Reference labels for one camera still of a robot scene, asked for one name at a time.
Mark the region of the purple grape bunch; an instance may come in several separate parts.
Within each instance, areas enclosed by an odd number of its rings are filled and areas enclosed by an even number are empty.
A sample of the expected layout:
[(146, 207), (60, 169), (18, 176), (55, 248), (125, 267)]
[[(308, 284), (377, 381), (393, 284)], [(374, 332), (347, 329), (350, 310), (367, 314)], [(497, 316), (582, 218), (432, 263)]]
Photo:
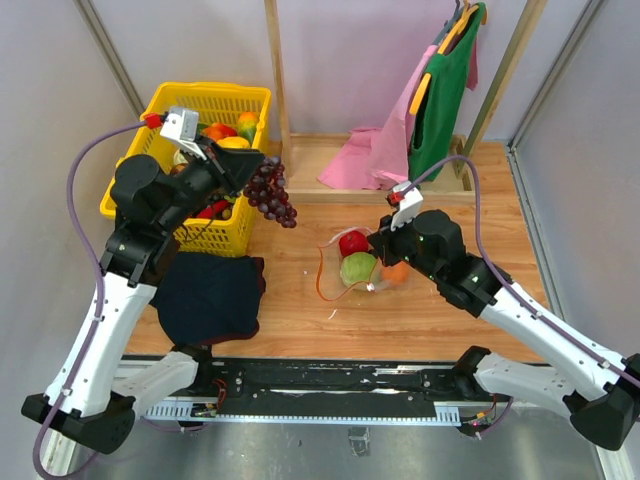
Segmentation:
[(266, 220), (293, 229), (297, 226), (297, 210), (285, 190), (284, 173), (279, 157), (266, 157), (244, 187), (243, 194)]

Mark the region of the orange fruit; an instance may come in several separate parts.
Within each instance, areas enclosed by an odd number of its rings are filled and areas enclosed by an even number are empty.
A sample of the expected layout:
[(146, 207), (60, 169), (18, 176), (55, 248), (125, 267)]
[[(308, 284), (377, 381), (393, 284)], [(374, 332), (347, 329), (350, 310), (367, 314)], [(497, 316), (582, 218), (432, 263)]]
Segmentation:
[(381, 271), (381, 279), (389, 286), (402, 286), (408, 281), (410, 271), (411, 269), (406, 263), (399, 262), (396, 265), (385, 267)]

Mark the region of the green apple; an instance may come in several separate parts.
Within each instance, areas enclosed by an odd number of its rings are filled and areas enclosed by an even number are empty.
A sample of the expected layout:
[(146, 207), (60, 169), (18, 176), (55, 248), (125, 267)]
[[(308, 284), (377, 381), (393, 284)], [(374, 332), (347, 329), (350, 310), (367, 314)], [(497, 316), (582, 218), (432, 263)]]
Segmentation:
[(377, 258), (370, 253), (355, 253), (343, 258), (340, 277), (347, 287), (370, 280), (377, 264)]

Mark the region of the red apple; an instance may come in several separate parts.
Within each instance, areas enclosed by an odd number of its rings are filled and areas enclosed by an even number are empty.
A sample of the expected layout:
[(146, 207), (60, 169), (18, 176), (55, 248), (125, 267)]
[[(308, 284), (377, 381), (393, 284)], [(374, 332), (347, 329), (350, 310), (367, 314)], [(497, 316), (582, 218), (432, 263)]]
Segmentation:
[(339, 238), (338, 246), (344, 258), (355, 253), (367, 253), (369, 250), (367, 236), (358, 230), (352, 230), (343, 234)]

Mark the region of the clear zip top bag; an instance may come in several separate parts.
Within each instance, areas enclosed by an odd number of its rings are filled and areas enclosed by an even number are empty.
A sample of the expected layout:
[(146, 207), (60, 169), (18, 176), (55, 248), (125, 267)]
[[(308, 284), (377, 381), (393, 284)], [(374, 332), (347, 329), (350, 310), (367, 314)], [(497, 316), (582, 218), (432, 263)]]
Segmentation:
[(350, 227), (318, 246), (316, 292), (325, 301), (337, 301), (351, 291), (380, 293), (404, 289), (410, 269), (403, 263), (384, 266), (368, 242), (373, 231)]

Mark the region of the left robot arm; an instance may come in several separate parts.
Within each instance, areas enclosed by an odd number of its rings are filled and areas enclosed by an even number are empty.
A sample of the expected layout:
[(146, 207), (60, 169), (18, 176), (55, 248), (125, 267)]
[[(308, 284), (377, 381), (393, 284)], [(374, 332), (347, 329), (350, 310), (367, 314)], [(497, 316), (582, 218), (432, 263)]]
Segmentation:
[(142, 311), (153, 299), (179, 244), (174, 233), (216, 190), (239, 194), (264, 164), (264, 153), (225, 149), (213, 141), (175, 175), (154, 157), (137, 154), (117, 166), (111, 194), (116, 228), (97, 260), (94, 298), (63, 367), (23, 416), (102, 454), (116, 451), (137, 418), (177, 391), (200, 396), (214, 383), (212, 355), (178, 344), (153, 366), (118, 381), (121, 356)]

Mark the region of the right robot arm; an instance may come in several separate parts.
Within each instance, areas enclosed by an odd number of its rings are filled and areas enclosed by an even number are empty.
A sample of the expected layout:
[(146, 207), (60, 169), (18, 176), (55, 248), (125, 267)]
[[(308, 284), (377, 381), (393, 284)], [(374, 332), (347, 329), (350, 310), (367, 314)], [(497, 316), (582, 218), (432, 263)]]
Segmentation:
[(639, 421), (638, 355), (625, 357), (581, 334), (485, 255), (468, 252), (460, 226), (441, 210), (424, 211), (399, 228), (386, 216), (368, 241), (384, 265), (412, 267), (449, 304), (518, 338), (547, 364), (513, 362), (473, 346), (452, 377), (460, 397), (515, 397), (567, 419), (603, 449), (623, 446)]

